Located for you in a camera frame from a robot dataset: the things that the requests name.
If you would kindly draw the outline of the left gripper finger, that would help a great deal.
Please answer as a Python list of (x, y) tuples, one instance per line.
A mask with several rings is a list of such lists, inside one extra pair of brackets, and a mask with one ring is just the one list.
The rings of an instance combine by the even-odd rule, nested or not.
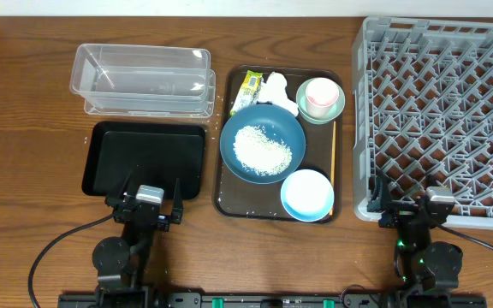
[(104, 202), (110, 208), (131, 208), (138, 191), (138, 172), (131, 170), (126, 178), (112, 188)]
[(183, 216), (183, 201), (181, 197), (181, 182), (180, 179), (177, 178), (175, 182), (175, 190), (173, 197), (173, 207), (170, 216), (170, 222), (173, 224), (180, 224)]

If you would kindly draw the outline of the pile of white rice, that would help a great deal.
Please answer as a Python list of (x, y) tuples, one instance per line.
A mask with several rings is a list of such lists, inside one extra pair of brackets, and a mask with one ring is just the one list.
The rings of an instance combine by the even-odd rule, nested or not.
[(236, 159), (255, 175), (278, 175), (292, 162), (290, 147), (266, 135), (264, 126), (245, 126), (237, 131), (233, 143)]

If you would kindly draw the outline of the dark blue plate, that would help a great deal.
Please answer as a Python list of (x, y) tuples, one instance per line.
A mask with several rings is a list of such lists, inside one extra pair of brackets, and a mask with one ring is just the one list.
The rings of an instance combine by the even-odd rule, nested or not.
[[(243, 168), (235, 157), (233, 143), (237, 131), (245, 126), (258, 125), (265, 127), (270, 139), (284, 141), (292, 151), (291, 164), (278, 175), (255, 175)], [(306, 152), (306, 138), (302, 126), (291, 113), (274, 105), (256, 104), (227, 120), (220, 136), (219, 148), (224, 163), (234, 175), (251, 183), (270, 184), (285, 179), (300, 166)]]

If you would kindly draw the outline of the yellow snack wrapper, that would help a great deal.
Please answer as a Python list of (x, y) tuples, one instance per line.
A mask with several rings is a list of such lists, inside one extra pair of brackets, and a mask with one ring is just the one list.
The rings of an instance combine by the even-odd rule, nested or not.
[(263, 81), (264, 78), (262, 73), (253, 72), (251, 70), (246, 72), (246, 77), (241, 83), (241, 87), (233, 102), (231, 111), (229, 112), (232, 116), (246, 107), (257, 103), (258, 94)]

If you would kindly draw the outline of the white napkin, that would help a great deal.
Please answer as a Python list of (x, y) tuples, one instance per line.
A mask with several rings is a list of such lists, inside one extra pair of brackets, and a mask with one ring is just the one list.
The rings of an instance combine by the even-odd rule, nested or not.
[(298, 104), (288, 98), (286, 93), (287, 84), (288, 82), (283, 74), (272, 72), (267, 81), (261, 84), (258, 103), (275, 105), (296, 117), (299, 114)]

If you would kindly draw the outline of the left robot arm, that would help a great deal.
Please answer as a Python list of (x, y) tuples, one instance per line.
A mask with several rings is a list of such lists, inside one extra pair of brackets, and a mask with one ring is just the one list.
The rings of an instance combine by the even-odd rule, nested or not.
[(123, 225), (122, 235), (101, 240), (92, 253), (97, 270), (96, 307), (157, 307), (164, 301), (143, 283), (154, 235), (181, 223), (184, 207), (181, 181), (175, 179), (173, 206), (163, 214), (165, 190), (150, 186), (147, 178), (130, 172), (109, 190), (104, 202), (112, 209), (114, 222)]

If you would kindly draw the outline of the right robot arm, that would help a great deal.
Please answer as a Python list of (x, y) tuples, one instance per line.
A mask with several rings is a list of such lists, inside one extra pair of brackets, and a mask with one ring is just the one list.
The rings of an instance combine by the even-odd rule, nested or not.
[(450, 189), (429, 186), (415, 202), (395, 200), (388, 179), (378, 174), (367, 205), (381, 215), (378, 226), (393, 228), (395, 273), (404, 285), (384, 292), (380, 307), (450, 307), (450, 291), (459, 286), (462, 250), (453, 244), (431, 239), (431, 230), (447, 221), (454, 208)]

